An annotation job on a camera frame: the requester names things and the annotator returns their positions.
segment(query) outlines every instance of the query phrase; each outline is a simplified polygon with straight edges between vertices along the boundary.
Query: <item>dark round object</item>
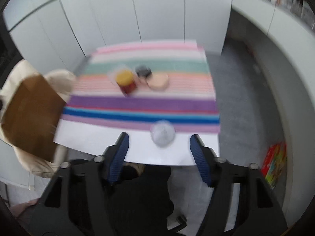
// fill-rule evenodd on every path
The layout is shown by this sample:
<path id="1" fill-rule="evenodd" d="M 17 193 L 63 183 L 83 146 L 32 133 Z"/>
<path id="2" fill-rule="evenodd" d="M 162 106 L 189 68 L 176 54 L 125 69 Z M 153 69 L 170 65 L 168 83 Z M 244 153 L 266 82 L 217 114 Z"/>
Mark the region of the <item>dark round object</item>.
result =
<path id="1" fill-rule="evenodd" d="M 144 77 L 147 78 L 149 75 L 152 74 L 152 71 L 150 68 L 148 68 L 145 65 L 140 65 L 136 68 L 136 74 L 138 75 L 138 77 Z"/>

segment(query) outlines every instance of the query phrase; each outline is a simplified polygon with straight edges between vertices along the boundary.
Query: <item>yellow lid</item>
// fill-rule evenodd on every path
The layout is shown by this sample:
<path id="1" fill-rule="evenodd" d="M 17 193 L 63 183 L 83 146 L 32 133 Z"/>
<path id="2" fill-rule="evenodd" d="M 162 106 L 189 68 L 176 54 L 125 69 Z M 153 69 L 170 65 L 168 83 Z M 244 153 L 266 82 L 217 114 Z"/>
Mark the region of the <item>yellow lid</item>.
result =
<path id="1" fill-rule="evenodd" d="M 116 75 L 116 82 L 119 86 L 128 86 L 133 83 L 133 73 L 129 70 L 122 70 Z"/>

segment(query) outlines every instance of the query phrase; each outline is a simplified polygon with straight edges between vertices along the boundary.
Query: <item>beige cloth bag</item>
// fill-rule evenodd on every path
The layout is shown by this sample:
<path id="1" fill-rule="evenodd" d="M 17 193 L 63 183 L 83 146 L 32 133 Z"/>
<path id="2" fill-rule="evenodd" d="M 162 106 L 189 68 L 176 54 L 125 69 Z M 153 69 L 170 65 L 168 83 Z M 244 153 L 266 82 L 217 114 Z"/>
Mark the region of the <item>beige cloth bag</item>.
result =
<path id="1" fill-rule="evenodd" d="M 32 65 L 26 60 L 19 61 L 11 73 L 9 74 L 3 88 L 0 90 L 0 96 L 3 102 L 3 108 L 1 110 L 1 117 L 4 114 L 7 105 L 10 103 L 13 95 L 15 94 L 20 83 L 32 75 L 38 75 L 39 73 L 32 67 Z M 49 85 L 58 93 L 58 95 L 67 102 L 69 94 L 75 82 L 75 75 L 65 69 L 57 69 L 44 75 L 44 78 L 48 81 Z M 0 128 L 0 138 L 6 143 L 10 144 L 4 137 L 2 129 Z M 32 154 L 29 154 L 15 146 L 12 146 L 18 161 L 23 168 L 30 171 L 36 176 L 51 178 L 55 171 L 59 168 L 60 164 L 67 158 L 67 148 L 65 146 L 57 145 L 53 162 L 48 162 L 41 158 L 38 158 Z"/>

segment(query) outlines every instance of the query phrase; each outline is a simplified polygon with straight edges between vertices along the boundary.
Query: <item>jar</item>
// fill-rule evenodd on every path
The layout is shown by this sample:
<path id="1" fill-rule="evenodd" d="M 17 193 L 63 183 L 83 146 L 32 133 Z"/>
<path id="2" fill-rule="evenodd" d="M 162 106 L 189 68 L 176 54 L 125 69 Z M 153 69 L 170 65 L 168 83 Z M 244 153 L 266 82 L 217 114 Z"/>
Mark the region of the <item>jar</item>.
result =
<path id="1" fill-rule="evenodd" d="M 134 82 L 133 73 L 129 70 L 122 70 L 116 75 L 116 82 L 121 91 L 128 95 L 133 92 L 137 85 Z"/>
<path id="2" fill-rule="evenodd" d="M 145 65 L 140 65 L 136 68 L 136 74 L 139 78 L 139 82 L 142 84 L 146 84 L 146 79 L 150 75 L 152 75 L 151 69 L 146 67 Z"/>

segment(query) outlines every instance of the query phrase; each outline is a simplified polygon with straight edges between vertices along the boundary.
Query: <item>round lid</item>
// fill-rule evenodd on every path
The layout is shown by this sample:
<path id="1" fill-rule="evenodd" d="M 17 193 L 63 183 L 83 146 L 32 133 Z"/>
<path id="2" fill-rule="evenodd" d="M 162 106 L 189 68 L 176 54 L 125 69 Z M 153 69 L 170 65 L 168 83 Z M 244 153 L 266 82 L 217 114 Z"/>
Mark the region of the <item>round lid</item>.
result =
<path id="1" fill-rule="evenodd" d="M 133 83 L 133 73 L 130 70 L 119 71 L 116 75 L 116 82 L 120 86 L 128 86 Z"/>
<path id="2" fill-rule="evenodd" d="M 152 73 L 146 83 L 153 90 L 164 90 L 169 84 L 169 76 L 166 73 Z"/>

